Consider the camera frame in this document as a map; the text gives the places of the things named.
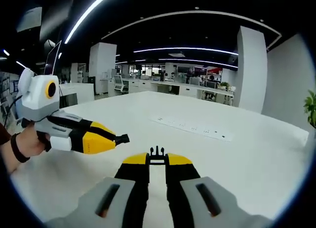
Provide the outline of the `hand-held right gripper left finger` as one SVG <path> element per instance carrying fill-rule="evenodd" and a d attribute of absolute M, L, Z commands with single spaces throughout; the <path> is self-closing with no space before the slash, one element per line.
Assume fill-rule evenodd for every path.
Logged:
<path fill-rule="evenodd" d="M 70 214 L 51 219 L 48 228 L 141 228 L 149 198 L 149 154 L 126 158 L 114 177 L 84 193 Z"/>

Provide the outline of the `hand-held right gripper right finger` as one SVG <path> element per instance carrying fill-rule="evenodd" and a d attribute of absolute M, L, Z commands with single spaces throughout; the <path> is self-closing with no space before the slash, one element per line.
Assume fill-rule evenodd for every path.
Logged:
<path fill-rule="evenodd" d="M 236 197 L 201 177 L 184 156 L 166 154 L 167 200 L 176 228 L 268 228 L 271 220 L 242 210 Z"/>

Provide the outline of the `person's left hand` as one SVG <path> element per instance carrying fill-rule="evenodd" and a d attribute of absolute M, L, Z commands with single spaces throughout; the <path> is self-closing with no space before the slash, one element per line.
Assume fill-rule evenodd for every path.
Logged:
<path fill-rule="evenodd" d="M 33 157 L 45 150 L 45 144 L 38 139 L 37 131 L 33 124 L 29 124 L 16 137 L 17 147 L 24 157 Z"/>

